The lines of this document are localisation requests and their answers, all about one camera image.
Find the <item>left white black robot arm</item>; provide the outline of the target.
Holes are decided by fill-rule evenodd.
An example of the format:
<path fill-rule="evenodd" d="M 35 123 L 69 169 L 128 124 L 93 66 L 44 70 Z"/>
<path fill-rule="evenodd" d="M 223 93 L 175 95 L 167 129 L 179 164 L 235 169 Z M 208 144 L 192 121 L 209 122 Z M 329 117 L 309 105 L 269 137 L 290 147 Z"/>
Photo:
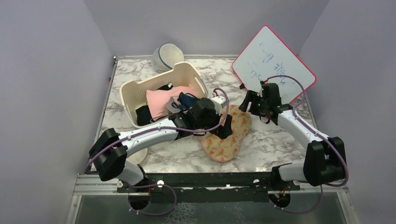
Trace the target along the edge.
<path fill-rule="evenodd" d="M 134 191 L 142 191 L 147 185 L 145 171 L 127 158 L 151 146 L 191 135 L 212 133 L 226 139 L 233 133 L 232 116 L 222 113 L 223 108 L 229 109 L 229 101 L 223 96 L 201 98 L 189 110 L 174 113 L 146 128 L 120 133 L 109 128 L 90 149 L 88 164 L 95 166 L 101 181 L 118 178 Z"/>

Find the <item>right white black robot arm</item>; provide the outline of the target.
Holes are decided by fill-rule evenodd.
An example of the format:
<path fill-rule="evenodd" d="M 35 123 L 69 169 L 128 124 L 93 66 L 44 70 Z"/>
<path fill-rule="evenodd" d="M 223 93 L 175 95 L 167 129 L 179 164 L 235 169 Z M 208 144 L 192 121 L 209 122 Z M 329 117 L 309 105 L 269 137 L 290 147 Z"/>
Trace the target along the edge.
<path fill-rule="evenodd" d="M 323 134 L 303 120 L 291 105 L 282 104 L 277 84 L 262 82 L 260 93 L 248 90 L 239 110 L 266 117 L 267 123 L 282 127 L 305 147 L 304 162 L 272 168 L 269 178 L 272 188 L 281 190 L 289 181 L 334 186 L 336 181 L 348 179 L 343 140 Z"/>

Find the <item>cream plastic laundry basket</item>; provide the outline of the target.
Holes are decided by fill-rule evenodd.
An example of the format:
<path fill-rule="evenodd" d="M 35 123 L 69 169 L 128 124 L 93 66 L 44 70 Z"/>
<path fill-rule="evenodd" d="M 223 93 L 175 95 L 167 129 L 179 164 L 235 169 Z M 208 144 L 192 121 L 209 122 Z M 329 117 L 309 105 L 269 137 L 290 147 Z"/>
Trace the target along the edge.
<path fill-rule="evenodd" d="M 184 61 L 174 65 L 174 68 L 157 74 L 143 81 L 130 80 L 120 87 L 120 98 L 123 109 L 134 128 L 143 128 L 147 125 L 140 126 L 137 124 L 136 109 L 146 104 L 146 91 L 156 91 L 165 84 L 173 84 L 173 86 L 192 85 L 198 92 L 200 97 L 211 98 L 212 93 L 208 90 L 206 83 L 198 72 L 198 70 L 190 62 Z"/>

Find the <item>floral orange laundry bag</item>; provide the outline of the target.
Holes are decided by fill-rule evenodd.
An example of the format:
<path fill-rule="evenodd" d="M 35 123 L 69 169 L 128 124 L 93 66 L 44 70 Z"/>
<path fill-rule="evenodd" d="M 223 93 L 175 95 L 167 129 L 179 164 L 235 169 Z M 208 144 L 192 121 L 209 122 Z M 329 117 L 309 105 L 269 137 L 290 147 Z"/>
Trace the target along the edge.
<path fill-rule="evenodd" d="M 230 105 L 228 114 L 233 117 L 231 121 L 233 133 L 230 136 L 224 140 L 211 133 L 198 137 L 203 151 L 217 162 L 228 162 L 234 159 L 252 123 L 251 115 L 240 111 L 237 105 Z"/>

